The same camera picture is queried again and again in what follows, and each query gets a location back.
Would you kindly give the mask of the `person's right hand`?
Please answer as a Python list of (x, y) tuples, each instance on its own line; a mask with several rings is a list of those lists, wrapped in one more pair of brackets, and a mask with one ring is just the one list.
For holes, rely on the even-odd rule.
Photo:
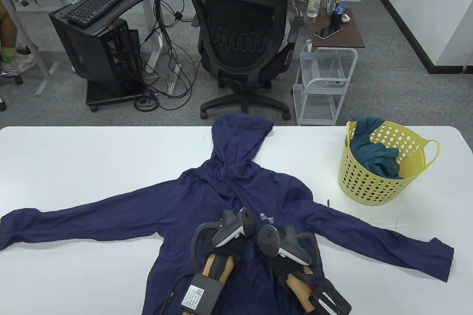
[(288, 292), (311, 294), (325, 280), (314, 234), (288, 236), (274, 231), (270, 236), (258, 237), (257, 244), (270, 273)]

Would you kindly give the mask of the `person's left hand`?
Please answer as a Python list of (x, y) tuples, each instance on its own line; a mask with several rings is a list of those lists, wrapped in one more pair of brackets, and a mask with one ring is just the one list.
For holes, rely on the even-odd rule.
[(240, 234), (238, 237), (231, 239), (225, 245), (220, 247), (215, 247), (212, 243), (216, 233), (217, 229), (213, 228), (207, 228), (204, 229), (204, 231), (201, 231), (195, 255), (198, 267), (203, 266), (204, 261), (206, 261), (212, 254), (223, 257), (232, 257), (235, 263), (238, 263), (243, 258), (243, 255), (246, 252), (245, 248), (247, 247), (251, 237), (254, 236), (255, 231), (250, 231), (248, 237)]

